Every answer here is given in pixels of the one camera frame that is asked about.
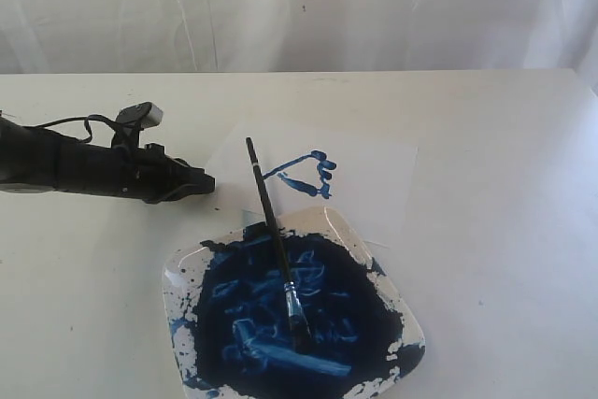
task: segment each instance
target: white paper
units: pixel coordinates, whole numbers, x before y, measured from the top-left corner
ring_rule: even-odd
[[[217,180],[212,198],[215,207],[262,212],[245,143],[247,136],[253,139],[264,174],[312,150],[324,151],[328,161],[337,164],[330,170],[329,199],[298,192],[277,176],[267,179],[277,215],[326,205],[338,210],[363,239],[389,247],[396,242],[415,166],[415,147],[289,123],[242,122],[206,164],[206,171]],[[320,187],[317,164],[310,158],[285,173]]]

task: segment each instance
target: robotic arm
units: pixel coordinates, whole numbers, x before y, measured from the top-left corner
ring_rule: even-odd
[[[149,204],[214,192],[214,178],[203,168],[169,158],[158,144],[139,148],[141,131],[160,124],[162,116],[147,102],[123,109],[115,121],[92,115],[19,126],[0,117],[0,190],[118,196]],[[67,121],[83,121],[90,136],[80,140],[47,129]],[[110,148],[89,144],[91,121],[114,130]]]

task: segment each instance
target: paintbrush handle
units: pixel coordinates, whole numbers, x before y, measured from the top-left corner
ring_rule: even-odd
[[[255,183],[258,186],[258,193],[260,194],[260,200],[262,201],[263,213],[265,215],[265,224],[270,231],[272,241],[274,242],[274,250],[278,258],[278,268],[285,282],[292,282],[291,269],[289,268],[289,260],[287,258],[287,252],[282,245],[282,238],[280,237],[280,230],[278,229],[277,218],[274,215],[272,203],[268,196],[268,191],[265,188],[265,182],[263,181],[262,169],[260,163],[258,163],[258,157],[255,154],[255,148],[253,148],[253,142],[251,137],[245,139],[247,143],[247,150],[249,152],[249,159],[253,168],[253,176],[255,177]]]

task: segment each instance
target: paintbrush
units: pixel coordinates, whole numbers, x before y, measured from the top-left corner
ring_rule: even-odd
[[[289,268],[289,259],[287,258],[287,251],[282,245],[282,237],[280,236],[280,229],[278,228],[277,219],[270,203],[268,191],[263,182],[262,169],[258,163],[258,157],[253,148],[251,137],[245,139],[247,143],[247,150],[251,165],[253,165],[253,175],[260,193],[260,200],[262,201],[263,213],[265,215],[265,224],[272,236],[274,242],[274,251],[277,255],[278,269],[284,279],[284,294],[287,303],[287,317],[289,318],[289,326],[291,327],[292,344],[295,351],[300,353],[309,352],[311,346],[311,333],[307,325],[306,315],[301,306],[301,302],[297,297],[297,290],[292,281],[291,269]]]

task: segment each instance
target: white wall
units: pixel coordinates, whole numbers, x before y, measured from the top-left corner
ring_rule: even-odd
[[[598,0],[0,0],[0,72],[569,66],[598,88],[597,25]]]

